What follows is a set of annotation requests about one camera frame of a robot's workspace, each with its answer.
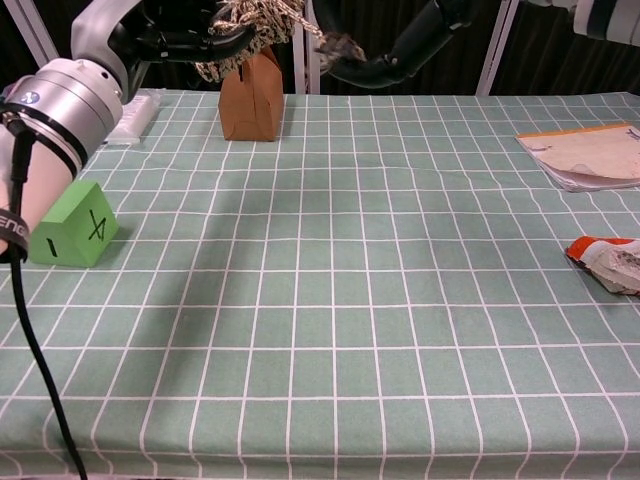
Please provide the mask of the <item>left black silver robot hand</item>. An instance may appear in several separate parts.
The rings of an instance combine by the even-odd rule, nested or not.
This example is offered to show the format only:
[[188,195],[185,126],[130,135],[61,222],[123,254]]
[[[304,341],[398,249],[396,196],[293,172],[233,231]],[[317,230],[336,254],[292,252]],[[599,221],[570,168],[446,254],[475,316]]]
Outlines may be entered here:
[[209,63],[245,50],[255,29],[212,33],[220,1],[93,1],[73,20],[71,54],[99,64],[129,103],[152,63]]

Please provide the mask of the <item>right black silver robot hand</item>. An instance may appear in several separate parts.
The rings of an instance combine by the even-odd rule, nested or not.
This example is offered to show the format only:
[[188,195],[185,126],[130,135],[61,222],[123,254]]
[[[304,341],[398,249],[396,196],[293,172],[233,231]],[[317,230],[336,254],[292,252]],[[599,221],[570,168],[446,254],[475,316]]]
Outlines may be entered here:
[[311,5],[319,29],[339,50],[324,72],[357,87],[380,89],[414,76],[459,30],[473,22],[482,3],[428,1],[391,50],[372,59],[358,52],[359,46],[340,25],[337,1],[313,1]]

